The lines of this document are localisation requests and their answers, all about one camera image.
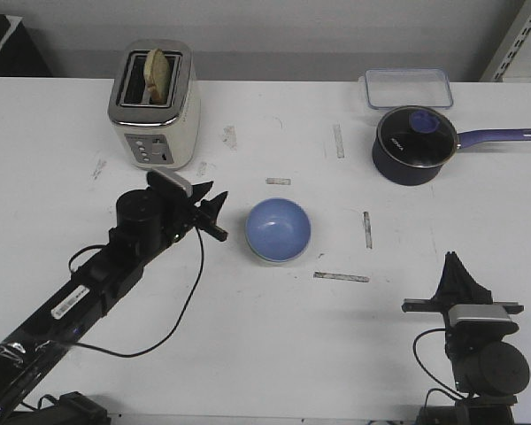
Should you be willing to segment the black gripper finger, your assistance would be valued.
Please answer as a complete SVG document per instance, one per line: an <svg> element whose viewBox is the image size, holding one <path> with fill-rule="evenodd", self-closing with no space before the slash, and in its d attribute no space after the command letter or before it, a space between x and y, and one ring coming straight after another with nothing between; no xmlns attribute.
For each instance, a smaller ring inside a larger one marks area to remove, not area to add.
<svg viewBox="0 0 531 425"><path fill-rule="evenodd" d="M441 305L492 305L491 291L468 273L454 251L445 254L442 276L432 300Z"/></svg>
<svg viewBox="0 0 531 425"><path fill-rule="evenodd" d="M211 191L213 181L196 183L192 186L191 200L196 210L196 226L198 228L216 227L219 212L225 203L228 192L223 191L212 199L204 197Z"/></svg>

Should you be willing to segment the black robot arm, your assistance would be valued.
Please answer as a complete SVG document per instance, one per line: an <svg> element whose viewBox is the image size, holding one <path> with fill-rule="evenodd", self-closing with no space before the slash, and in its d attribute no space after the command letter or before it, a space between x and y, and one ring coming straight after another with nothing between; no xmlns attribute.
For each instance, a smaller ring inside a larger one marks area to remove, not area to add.
<svg viewBox="0 0 531 425"><path fill-rule="evenodd" d="M69 281L0 343L0 424L84 334L139 282L144 268L191 229L223 242L216 220L227 199L205 195L212 183L190 192L150 172L145 189L116 202L109 241L72 272Z"/></svg>
<svg viewBox="0 0 531 425"><path fill-rule="evenodd" d="M423 371L438 384L427 392L449 397L450 406L419 409L417 424L513 424L512 406L530 381L524 355L504 337L519 330L511 316L523 312L517 302L496 302L491 291L468 273L454 251L445 254L442 276L429 299L405 299L405 313L439 313L444 350L451 363L454 386Z"/></svg>

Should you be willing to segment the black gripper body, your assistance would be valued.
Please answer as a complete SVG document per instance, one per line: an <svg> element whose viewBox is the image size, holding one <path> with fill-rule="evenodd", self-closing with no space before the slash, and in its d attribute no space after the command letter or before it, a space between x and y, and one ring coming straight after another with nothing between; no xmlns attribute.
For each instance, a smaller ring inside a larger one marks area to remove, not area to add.
<svg viewBox="0 0 531 425"><path fill-rule="evenodd" d="M158 192L164 203L164 229L176 240L181 240L192 228L202 230L209 236L225 242L227 231L217 226L213 228L198 228L196 226L196 210L193 201L179 189L161 190Z"/></svg>
<svg viewBox="0 0 531 425"><path fill-rule="evenodd" d="M521 313L524 307L515 302L453 304L406 298L402 310L404 313L439 313L444 323L446 350L481 350L515 334L519 325L510 315Z"/></svg>

